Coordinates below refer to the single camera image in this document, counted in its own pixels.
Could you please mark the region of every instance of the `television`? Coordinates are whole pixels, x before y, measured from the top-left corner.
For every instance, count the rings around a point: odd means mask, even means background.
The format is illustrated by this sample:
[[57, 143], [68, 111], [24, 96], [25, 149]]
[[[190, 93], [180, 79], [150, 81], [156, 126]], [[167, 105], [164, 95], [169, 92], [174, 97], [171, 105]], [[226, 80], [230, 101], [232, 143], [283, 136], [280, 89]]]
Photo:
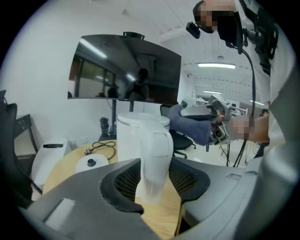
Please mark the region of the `television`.
[[111, 98], [177, 104], [181, 56], [157, 44], [119, 35], [81, 37], [68, 98]]

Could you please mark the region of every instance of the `round wooden table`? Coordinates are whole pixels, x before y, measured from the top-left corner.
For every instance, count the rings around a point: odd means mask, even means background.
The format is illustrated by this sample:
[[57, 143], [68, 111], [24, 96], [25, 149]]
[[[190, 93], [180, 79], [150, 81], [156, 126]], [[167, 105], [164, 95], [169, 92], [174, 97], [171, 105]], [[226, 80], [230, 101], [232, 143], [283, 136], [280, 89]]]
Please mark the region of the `round wooden table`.
[[[87, 148], [92, 148], [92, 146], [84, 145], [77, 148], [54, 166], [45, 182], [43, 194], [49, 192], [52, 188], [76, 173], [76, 165], [85, 156], [84, 152]], [[102, 154], [106, 158], [109, 158], [113, 154], [113, 149], [102, 147], [94, 150], [93, 153]], [[109, 164], [116, 162], [118, 162], [117, 151], [115, 156], [109, 160]], [[166, 240], [174, 236], [180, 211], [180, 197], [169, 177], [167, 177], [165, 182], [165, 188], [159, 204], [144, 204], [139, 197], [135, 198], [135, 202], [143, 206], [144, 214], [142, 214], [142, 219], [161, 239]]]

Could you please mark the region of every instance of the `mesh grille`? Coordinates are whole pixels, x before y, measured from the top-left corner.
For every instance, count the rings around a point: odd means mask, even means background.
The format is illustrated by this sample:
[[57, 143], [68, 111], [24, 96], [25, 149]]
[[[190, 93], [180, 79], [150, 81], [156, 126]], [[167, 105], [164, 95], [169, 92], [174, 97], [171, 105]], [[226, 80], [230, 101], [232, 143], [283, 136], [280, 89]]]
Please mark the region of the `mesh grille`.
[[126, 198], [135, 201], [135, 191], [141, 180], [141, 161], [118, 175], [114, 181], [117, 190]]
[[190, 190], [197, 182], [191, 173], [184, 172], [182, 169], [175, 168], [173, 165], [170, 165], [169, 178], [179, 195]]

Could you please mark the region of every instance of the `monitor stand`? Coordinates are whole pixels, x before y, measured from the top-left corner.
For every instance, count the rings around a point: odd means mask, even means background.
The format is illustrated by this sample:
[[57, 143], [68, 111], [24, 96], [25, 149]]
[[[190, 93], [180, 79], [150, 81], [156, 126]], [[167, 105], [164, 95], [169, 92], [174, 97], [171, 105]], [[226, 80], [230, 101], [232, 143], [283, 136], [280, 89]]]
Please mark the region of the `monitor stand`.
[[134, 101], [130, 101], [130, 106], [129, 106], [129, 111], [133, 112], [133, 108], [135, 106], [135, 102]]
[[112, 100], [112, 125], [110, 127], [109, 135], [108, 136], [101, 136], [99, 137], [100, 141], [106, 141], [106, 140], [117, 140], [117, 126], [115, 125], [116, 122], [116, 115], [117, 115], [117, 100]]

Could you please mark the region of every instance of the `white machine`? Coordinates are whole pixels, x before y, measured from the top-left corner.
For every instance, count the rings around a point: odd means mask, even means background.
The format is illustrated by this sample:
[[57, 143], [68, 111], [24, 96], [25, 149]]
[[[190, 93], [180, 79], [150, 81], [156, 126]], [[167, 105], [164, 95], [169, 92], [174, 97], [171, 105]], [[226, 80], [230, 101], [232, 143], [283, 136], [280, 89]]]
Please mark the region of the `white machine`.
[[119, 162], [141, 157], [139, 127], [140, 123], [145, 120], [158, 122], [167, 131], [170, 129], [170, 120], [164, 116], [154, 116], [143, 112], [120, 113], [117, 117], [117, 150]]
[[32, 180], [40, 189], [43, 190], [45, 181], [55, 164], [70, 151], [68, 140], [64, 137], [49, 139], [42, 145], [37, 152], [31, 170]]
[[164, 116], [138, 112], [118, 115], [118, 161], [141, 159], [141, 181], [135, 195], [144, 203], [160, 200], [173, 155], [169, 128], [170, 120]]

